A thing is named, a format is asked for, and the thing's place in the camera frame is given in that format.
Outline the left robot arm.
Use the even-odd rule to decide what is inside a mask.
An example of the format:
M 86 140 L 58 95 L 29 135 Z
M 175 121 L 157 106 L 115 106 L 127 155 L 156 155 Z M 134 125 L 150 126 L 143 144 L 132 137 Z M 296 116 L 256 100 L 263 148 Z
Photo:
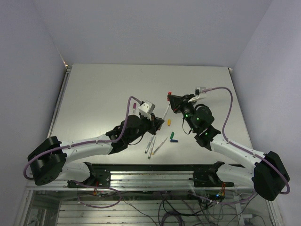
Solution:
M 85 162 L 73 166 L 75 161 L 119 153 L 144 134 L 155 135 L 163 123 L 164 120 L 154 114 L 148 119 L 140 113 L 128 116 L 120 125 L 98 137 L 72 142 L 59 141 L 56 136 L 48 137 L 27 157 L 32 179 L 37 186 L 66 178 L 91 187 L 96 181 L 92 165 Z

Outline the red pen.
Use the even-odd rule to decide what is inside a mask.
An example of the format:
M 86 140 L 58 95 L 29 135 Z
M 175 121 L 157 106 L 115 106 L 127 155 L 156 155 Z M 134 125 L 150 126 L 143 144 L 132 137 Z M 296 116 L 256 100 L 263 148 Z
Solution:
M 170 108 L 170 104 L 168 104 L 168 105 L 167 105 L 167 108 L 166 108 L 166 110 L 165 110 L 165 113 L 164 113 L 164 115 L 163 115 L 163 117 L 162 117 L 162 119 L 163 119 L 163 120 L 165 120 L 165 118 L 166 118 L 166 116 L 167 116 L 167 113 L 168 113 L 168 110 L 169 110 L 169 108 Z M 162 128 L 162 125 L 163 125 L 163 124 L 161 124 L 161 125 L 160 125 L 160 127 L 158 128 L 158 131 L 160 131 L 160 130 L 161 130 L 161 128 Z

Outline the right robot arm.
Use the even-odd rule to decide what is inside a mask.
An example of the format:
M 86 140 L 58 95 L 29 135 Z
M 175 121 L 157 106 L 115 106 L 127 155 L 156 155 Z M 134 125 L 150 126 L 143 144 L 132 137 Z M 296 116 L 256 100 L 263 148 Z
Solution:
M 199 146 L 209 151 L 220 153 L 240 167 L 224 162 L 215 163 L 207 175 L 208 183 L 218 186 L 222 182 L 232 182 L 255 190 L 262 198 L 273 201 L 290 180 L 289 175 L 279 157 L 273 151 L 263 153 L 226 138 L 223 131 L 212 126 L 214 117 L 204 104 L 195 105 L 198 100 L 193 94 L 177 96 L 168 94 L 167 99 L 174 113 L 181 113 Z

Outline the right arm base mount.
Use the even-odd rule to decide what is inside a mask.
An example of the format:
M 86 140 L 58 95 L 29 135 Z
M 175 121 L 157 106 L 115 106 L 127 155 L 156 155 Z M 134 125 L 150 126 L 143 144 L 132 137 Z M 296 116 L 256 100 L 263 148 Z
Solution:
M 217 176 L 217 171 L 221 166 L 224 166 L 225 163 L 218 161 L 214 164 L 198 164 L 193 166 L 193 174 L 189 178 L 189 181 L 192 181 L 194 187 L 222 187 L 234 186 L 232 182 L 223 182 Z

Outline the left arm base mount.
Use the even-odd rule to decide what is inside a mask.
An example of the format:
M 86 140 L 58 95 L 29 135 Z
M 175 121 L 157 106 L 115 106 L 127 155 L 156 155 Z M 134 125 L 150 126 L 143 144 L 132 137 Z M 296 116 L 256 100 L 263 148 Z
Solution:
M 92 164 L 90 162 L 71 163 L 68 165 L 67 182 L 69 188 L 76 187 L 109 187 L 111 174 L 109 170 L 101 164 Z

